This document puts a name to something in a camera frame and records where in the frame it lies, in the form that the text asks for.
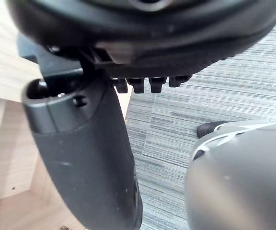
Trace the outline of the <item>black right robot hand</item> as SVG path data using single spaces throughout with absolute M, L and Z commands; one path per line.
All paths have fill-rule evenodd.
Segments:
M 9 0 L 19 55 L 42 79 L 22 93 L 63 201 L 90 230 L 138 230 L 134 156 L 117 94 L 179 87 L 276 25 L 276 0 Z

